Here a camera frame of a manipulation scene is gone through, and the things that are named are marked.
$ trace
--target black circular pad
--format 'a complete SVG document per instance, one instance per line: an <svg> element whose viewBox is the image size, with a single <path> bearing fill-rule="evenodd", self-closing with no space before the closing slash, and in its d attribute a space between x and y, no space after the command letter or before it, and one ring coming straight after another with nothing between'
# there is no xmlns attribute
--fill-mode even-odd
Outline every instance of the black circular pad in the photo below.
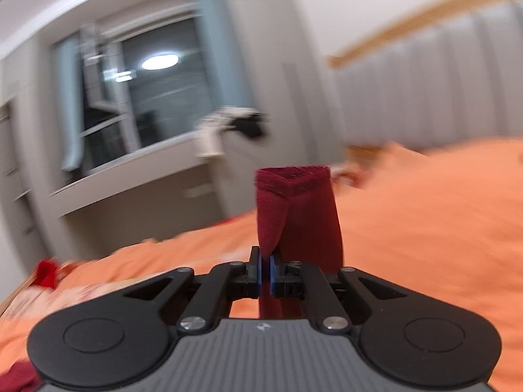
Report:
<svg viewBox="0 0 523 392"><path fill-rule="evenodd" d="M405 327L411 345L427 352L449 352L461 345L465 332L457 324L443 318L418 318Z"/></svg>
<svg viewBox="0 0 523 392"><path fill-rule="evenodd" d="M109 318L85 318L71 324L64 333L64 342L84 353L109 351L122 340L124 327Z"/></svg>
<svg viewBox="0 0 523 392"><path fill-rule="evenodd" d="M382 301L364 323L359 346L389 377L422 388L486 381L501 352L487 320L423 295Z"/></svg>
<svg viewBox="0 0 523 392"><path fill-rule="evenodd" d="M108 389L153 370L168 345L151 302L107 295L43 319L27 350L41 376L58 386Z"/></svg>

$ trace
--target window sill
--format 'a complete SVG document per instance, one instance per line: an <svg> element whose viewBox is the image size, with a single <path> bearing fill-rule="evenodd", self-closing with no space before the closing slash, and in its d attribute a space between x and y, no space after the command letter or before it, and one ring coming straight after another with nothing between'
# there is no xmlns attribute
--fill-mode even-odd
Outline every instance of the window sill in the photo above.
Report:
<svg viewBox="0 0 523 392"><path fill-rule="evenodd" d="M51 194L56 217L109 196L186 169L203 165L195 153L194 132L165 140L125 155Z"/></svg>

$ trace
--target orange bedsheet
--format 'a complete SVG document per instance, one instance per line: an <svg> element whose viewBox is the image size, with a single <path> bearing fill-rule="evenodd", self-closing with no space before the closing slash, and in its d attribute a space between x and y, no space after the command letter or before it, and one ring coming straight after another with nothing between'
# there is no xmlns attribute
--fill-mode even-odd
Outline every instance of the orange bedsheet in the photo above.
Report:
<svg viewBox="0 0 523 392"><path fill-rule="evenodd" d="M475 142L427 156L391 146L364 189L335 190L346 265L495 324L503 353L491 385L499 392L523 388L522 161L521 141ZM256 215L249 213L86 263L59 291L180 265L203 273L222 261L246 260L256 243ZM256 302L239 301L233 315L255 317ZM0 320L0 371L25 356L25 338L37 320Z"/></svg>

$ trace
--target red sock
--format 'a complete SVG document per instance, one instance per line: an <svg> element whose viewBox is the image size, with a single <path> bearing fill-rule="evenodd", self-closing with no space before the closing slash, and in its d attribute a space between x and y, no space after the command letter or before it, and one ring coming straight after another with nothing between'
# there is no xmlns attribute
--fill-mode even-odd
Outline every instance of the red sock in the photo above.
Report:
<svg viewBox="0 0 523 392"><path fill-rule="evenodd" d="M40 387L40 379L29 361L17 361L10 370L0 375L2 392L34 392Z"/></svg>
<svg viewBox="0 0 523 392"><path fill-rule="evenodd" d="M58 266L52 259L40 261L36 267L36 279L32 283L35 286L48 287L56 289Z"/></svg>
<svg viewBox="0 0 523 392"><path fill-rule="evenodd" d="M324 273L336 273L343 266L342 234L328 167L258 170L256 204L258 242L265 260L278 246L283 261L313 263ZM274 302L263 293L260 317L281 316L300 316L297 302Z"/></svg>

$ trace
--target metal screw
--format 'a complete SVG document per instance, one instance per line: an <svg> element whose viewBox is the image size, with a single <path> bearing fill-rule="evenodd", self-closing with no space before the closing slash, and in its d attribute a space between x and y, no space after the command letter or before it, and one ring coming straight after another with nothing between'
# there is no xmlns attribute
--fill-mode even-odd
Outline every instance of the metal screw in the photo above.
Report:
<svg viewBox="0 0 523 392"><path fill-rule="evenodd" d="M180 321L181 328L185 330L199 330L205 327L205 320L201 317L190 316L182 318Z"/></svg>
<svg viewBox="0 0 523 392"><path fill-rule="evenodd" d="M329 330L342 330L348 327L349 322L343 317L333 316L325 318L323 325Z"/></svg>

